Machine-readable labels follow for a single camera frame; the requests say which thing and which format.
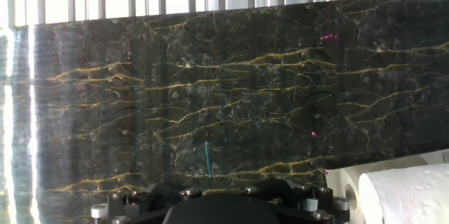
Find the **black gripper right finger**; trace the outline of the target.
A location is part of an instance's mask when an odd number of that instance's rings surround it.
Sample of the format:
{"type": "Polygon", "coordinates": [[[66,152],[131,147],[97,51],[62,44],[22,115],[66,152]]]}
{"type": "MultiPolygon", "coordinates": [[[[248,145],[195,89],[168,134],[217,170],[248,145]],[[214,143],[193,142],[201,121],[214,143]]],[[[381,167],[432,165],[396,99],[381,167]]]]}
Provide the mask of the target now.
{"type": "Polygon", "coordinates": [[[241,194],[266,202],[280,223],[350,223],[349,200],[334,196],[329,187],[270,178],[242,188],[241,194]]]}

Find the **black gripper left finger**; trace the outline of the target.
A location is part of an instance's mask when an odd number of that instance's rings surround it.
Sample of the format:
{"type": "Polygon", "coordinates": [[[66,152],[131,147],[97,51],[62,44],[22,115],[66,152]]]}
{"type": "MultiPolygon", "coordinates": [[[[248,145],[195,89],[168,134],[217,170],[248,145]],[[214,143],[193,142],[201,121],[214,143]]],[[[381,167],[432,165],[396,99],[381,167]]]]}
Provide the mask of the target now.
{"type": "Polygon", "coordinates": [[[176,204],[200,197],[202,190],[176,183],[152,183],[145,189],[122,189],[91,207],[95,224],[163,224],[176,204]]]}

